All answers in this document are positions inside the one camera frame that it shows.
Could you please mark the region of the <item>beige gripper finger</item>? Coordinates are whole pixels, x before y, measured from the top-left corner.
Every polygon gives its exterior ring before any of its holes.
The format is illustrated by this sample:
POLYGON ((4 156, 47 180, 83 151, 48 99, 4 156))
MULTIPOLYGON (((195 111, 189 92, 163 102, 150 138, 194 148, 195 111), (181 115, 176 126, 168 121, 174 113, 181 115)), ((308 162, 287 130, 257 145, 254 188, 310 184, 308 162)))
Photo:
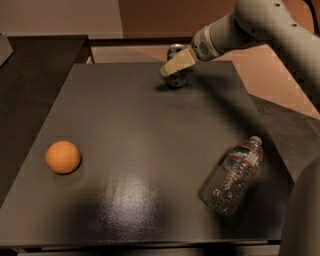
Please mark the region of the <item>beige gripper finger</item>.
POLYGON ((195 52, 190 48, 186 48, 179 51, 170 60, 168 60, 160 68, 160 74, 163 77, 168 77, 181 70, 184 70, 193 66, 196 62, 197 62, 197 56, 195 52))

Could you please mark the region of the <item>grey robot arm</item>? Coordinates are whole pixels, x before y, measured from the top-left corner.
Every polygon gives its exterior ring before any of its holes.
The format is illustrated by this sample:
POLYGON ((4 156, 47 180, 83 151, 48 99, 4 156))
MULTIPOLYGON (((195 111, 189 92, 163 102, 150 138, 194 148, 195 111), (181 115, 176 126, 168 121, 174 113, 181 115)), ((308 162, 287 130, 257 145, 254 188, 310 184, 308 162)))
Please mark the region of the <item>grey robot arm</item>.
MULTIPOLYGON (((197 61, 267 44, 314 107, 320 105, 320 38, 295 21, 282 0, 237 0, 226 16, 205 26, 191 47, 161 69, 167 77, 197 61)), ((320 157, 299 175, 292 190, 279 256, 320 256, 320 157)))

